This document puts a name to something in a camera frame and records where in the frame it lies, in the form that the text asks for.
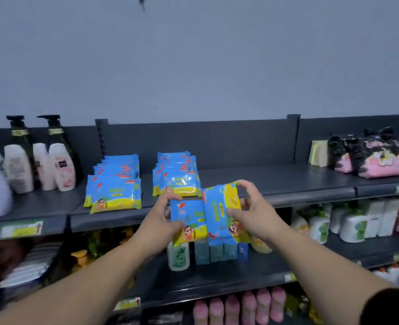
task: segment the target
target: blue-gray wall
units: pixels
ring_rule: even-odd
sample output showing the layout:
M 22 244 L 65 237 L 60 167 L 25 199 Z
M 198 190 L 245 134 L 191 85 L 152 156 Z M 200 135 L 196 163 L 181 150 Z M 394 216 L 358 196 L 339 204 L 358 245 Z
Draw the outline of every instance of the blue-gray wall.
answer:
M 399 114 L 399 0 L 0 0 L 0 127 Z

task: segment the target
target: forearm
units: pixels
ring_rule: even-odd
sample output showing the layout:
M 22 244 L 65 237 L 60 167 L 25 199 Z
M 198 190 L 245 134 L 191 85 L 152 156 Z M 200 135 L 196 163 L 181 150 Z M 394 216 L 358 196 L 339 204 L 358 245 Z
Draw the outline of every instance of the forearm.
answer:
M 392 286 L 289 227 L 271 237 L 326 324 L 358 324 L 366 301 Z
M 101 325 L 143 261 L 132 238 L 87 268 L 0 312 L 0 324 Z

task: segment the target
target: hand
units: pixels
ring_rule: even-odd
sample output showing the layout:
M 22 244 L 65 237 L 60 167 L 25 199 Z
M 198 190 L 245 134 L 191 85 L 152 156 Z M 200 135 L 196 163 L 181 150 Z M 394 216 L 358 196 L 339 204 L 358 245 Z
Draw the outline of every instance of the hand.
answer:
M 137 241 L 136 246 L 141 249 L 145 259 L 163 251 L 172 241 L 173 236 L 185 226 L 183 220 L 168 222 L 165 219 L 165 207 L 172 199 L 183 200 L 180 195 L 173 193 L 161 195 L 131 238 Z
M 249 211 L 228 208 L 227 214 L 243 225 L 255 237 L 271 244 L 274 235 L 288 225 L 276 213 L 273 206 L 267 203 L 252 182 L 238 180 L 237 185 L 246 188 L 248 198 L 242 198 L 242 207 L 249 207 Z

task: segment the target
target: pink bottle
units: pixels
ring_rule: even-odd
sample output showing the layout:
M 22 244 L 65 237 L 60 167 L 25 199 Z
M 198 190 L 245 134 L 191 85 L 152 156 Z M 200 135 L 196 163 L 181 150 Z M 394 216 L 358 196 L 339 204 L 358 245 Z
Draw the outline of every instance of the pink bottle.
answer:
M 241 299 L 241 323 L 243 325 L 255 325 L 255 312 L 257 300 L 251 291 L 246 291 Z
M 225 300 L 225 325 L 238 325 L 240 303 L 234 295 L 229 295 Z
M 287 295 L 282 287 L 275 286 L 272 289 L 272 308 L 270 309 L 270 318 L 277 323 L 283 321 L 283 307 L 285 306 L 286 299 Z
M 257 292 L 257 315 L 256 321 L 260 325 L 267 325 L 269 323 L 270 304 L 272 297 L 267 289 L 260 289 Z
M 210 301 L 210 325 L 224 325 L 224 303 L 220 298 Z
M 208 324 L 208 307 L 207 303 L 202 300 L 195 302 L 193 307 L 193 320 L 195 325 L 207 325 Z

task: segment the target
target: person's right hand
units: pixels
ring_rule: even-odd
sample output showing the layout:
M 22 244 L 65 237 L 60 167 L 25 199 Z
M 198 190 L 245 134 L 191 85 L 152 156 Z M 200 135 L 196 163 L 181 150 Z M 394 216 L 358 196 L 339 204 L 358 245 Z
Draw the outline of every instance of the person's right hand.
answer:
M 266 243 L 288 225 L 276 213 L 273 206 L 267 203 L 252 182 L 238 180 L 237 185 L 246 188 L 248 198 L 240 200 L 241 206 L 249 207 L 249 211 L 228 208 L 227 214 L 243 225 L 255 237 Z

